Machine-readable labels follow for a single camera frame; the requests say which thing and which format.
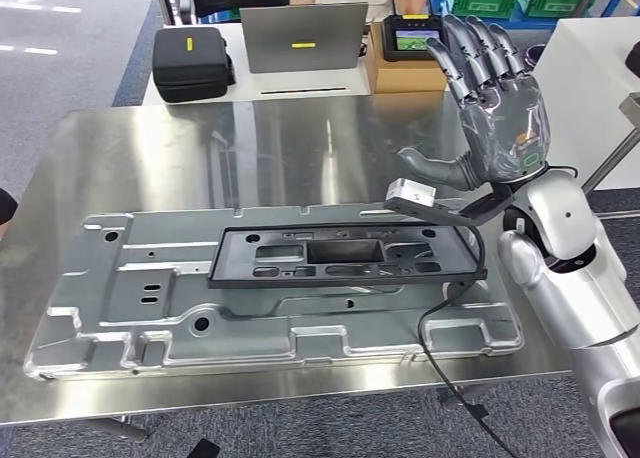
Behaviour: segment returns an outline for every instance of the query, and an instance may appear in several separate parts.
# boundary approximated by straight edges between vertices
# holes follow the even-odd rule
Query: cardboard box
[[[442,91],[447,86],[445,74],[433,60],[385,61],[381,26],[379,22],[371,24],[369,46],[365,58],[371,94]]]

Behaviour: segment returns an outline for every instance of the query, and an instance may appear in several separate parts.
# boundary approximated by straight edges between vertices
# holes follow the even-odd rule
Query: mounting hole
[[[195,328],[196,331],[205,331],[209,327],[209,319],[202,316],[195,320],[193,327]]]

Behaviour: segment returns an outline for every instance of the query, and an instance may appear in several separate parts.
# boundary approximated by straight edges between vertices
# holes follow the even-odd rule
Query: screen
[[[426,51],[426,40],[439,38],[438,30],[395,30],[398,51]]]

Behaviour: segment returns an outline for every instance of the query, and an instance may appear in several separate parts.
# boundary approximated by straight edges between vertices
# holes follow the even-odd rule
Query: handheld device
[[[439,16],[390,15],[382,22],[383,56],[386,61],[432,60],[426,40],[447,43]]]

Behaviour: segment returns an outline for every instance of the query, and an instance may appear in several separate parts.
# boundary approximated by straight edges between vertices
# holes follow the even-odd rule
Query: laptop
[[[251,73],[354,68],[367,3],[242,8]]]

